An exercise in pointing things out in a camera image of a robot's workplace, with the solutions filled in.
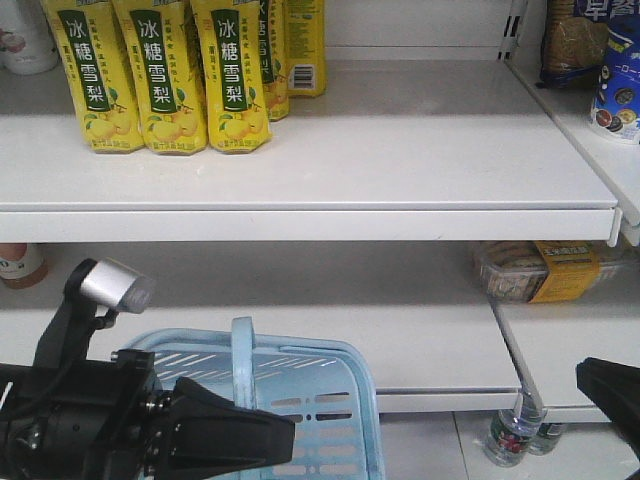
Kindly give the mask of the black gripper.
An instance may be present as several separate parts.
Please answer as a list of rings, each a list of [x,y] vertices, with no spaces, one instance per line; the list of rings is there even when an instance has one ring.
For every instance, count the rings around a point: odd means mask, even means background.
[[[150,352],[68,370],[1,367],[4,479],[207,479],[287,463],[295,423],[180,378],[162,388]]]

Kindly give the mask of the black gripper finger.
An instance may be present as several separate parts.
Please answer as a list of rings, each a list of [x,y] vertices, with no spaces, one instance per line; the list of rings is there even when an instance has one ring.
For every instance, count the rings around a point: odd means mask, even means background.
[[[620,430],[639,456],[639,368],[588,357],[575,372],[577,388]]]

